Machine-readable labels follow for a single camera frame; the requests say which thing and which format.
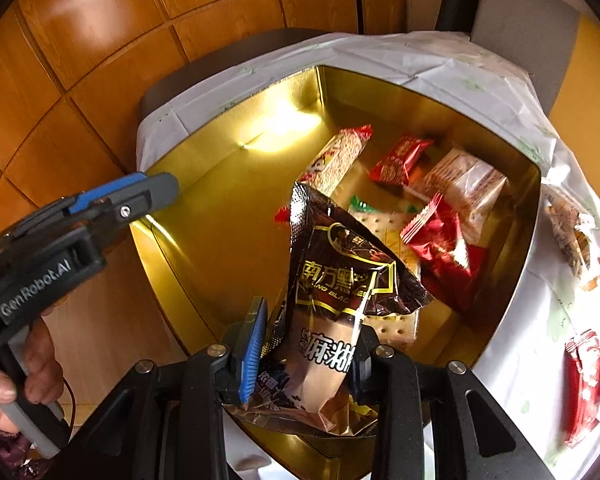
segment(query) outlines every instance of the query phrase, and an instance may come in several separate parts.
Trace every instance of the red snack packet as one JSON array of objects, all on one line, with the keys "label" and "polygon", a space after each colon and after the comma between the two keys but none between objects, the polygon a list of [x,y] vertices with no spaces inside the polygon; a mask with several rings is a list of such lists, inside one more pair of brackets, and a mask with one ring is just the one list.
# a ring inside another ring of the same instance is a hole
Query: red snack packet
[{"label": "red snack packet", "polygon": [[433,274],[434,288],[446,293],[445,303],[466,311],[475,295],[486,250],[464,241],[458,214],[440,193],[402,230],[400,238]]},{"label": "red snack packet", "polygon": [[565,443],[574,447],[598,425],[600,340],[593,330],[587,330],[567,341],[564,351],[568,357]]},{"label": "red snack packet", "polygon": [[369,178],[380,184],[408,186],[409,172],[422,152],[432,144],[433,140],[404,136],[392,147],[389,154],[374,166]]}]

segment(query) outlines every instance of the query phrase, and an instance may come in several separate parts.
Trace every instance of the snack bag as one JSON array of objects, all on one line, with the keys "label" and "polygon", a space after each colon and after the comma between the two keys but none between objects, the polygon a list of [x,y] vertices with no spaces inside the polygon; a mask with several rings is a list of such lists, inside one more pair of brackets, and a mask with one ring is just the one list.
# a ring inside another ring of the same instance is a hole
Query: snack bag
[{"label": "snack bag", "polygon": [[432,297],[368,229],[307,184],[294,185],[290,225],[278,317],[285,333],[261,360],[248,410],[351,434],[345,377],[365,314],[410,314]]},{"label": "snack bag", "polygon": [[442,194],[436,193],[400,236],[435,277],[432,285],[427,283],[429,291],[450,307],[466,311],[486,250],[464,241],[458,215]]},{"label": "snack bag", "polygon": [[[389,250],[402,261],[407,268],[420,279],[420,260],[416,253],[400,239],[400,231],[407,225],[418,211],[413,205],[408,213],[391,213],[378,211],[354,196],[349,205],[349,212],[361,224],[366,226]],[[376,331],[381,344],[391,345],[405,351],[413,345],[418,333],[420,311],[408,316],[389,314],[388,316],[365,316],[364,324]]]},{"label": "snack bag", "polygon": [[305,182],[329,196],[365,149],[372,134],[371,124],[340,130],[300,175],[298,182]]},{"label": "snack bag", "polygon": [[551,184],[542,184],[542,206],[578,286],[593,290],[600,281],[600,248],[591,235],[595,218],[566,190]]},{"label": "snack bag", "polygon": [[506,181],[507,177],[483,160],[454,148],[410,189],[427,199],[442,193],[460,217],[466,242],[477,244]]},{"label": "snack bag", "polygon": [[404,136],[392,147],[389,154],[369,172],[369,178],[379,184],[408,186],[409,172],[416,165],[420,155],[433,140],[416,139]]},{"label": "snack bag", "polygon": [[587,330],[567,341],[564,351],[568,356],[565,443],[574,447],[598,425],[600,340],[593,330]]},{"label": "snack bag", "polygon": [[[408,204],[404,208],[404,212],[407,214],[416,214],[419,211],[420,210],[413,204]],[[362,200],[360,200],[359,196],[354,195],[351,197],[351,200],[349,201],[349,212],[353,214],[353,213],[381,213],[382,211],[370,206],[366,202],[362,202]]]}]

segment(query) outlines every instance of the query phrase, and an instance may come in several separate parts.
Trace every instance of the handle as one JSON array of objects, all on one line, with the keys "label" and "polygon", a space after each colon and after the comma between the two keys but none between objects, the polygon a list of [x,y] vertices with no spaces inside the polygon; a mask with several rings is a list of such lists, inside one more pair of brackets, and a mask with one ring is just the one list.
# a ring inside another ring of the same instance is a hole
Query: handle
[{"label": "handle", "polygon": [[51,458],[69,442],[70,428],[64,420],[60,404],[31,404],[24,395],[24,383],[28,375],[24,364],[24,341],[28,333],[29,328],[25,327],[8,345],[0,347],[0,370],[14,382],[17,393],[16,400],[1,406],[1,409],[40,455]]}]

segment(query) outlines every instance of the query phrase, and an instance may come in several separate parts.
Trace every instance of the clear plastic bag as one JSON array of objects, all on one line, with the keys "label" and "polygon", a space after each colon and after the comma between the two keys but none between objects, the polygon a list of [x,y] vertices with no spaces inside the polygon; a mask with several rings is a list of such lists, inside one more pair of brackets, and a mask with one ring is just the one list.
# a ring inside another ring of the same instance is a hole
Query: clear plastic bag
[{"label": "clear plastic bag", "polygon": [[465,241],[477,244],[506,181],[507,177],[483,160],[453,148],[409,189],[427,201],[436,193],[442,193],[460,217]]},{"label": "clear plastic bag", "polygon": [[592,237],[596,219],[566,189],[552,184],[542,184],[542,207],[578,286],[593,290],[600,281],[600,247]]}]

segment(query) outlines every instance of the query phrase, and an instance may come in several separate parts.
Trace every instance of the purple sleeve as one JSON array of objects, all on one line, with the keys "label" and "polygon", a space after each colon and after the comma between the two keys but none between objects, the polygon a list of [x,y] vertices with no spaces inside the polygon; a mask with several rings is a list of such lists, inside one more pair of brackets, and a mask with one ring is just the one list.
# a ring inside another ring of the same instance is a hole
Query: purple sleeve
[{"label": "purple sleeve", "polygon": [[40,480],[48,471],[49,460],[25,460],[31,443],[21,433],[0,431],[0,458],[17,480]]}]

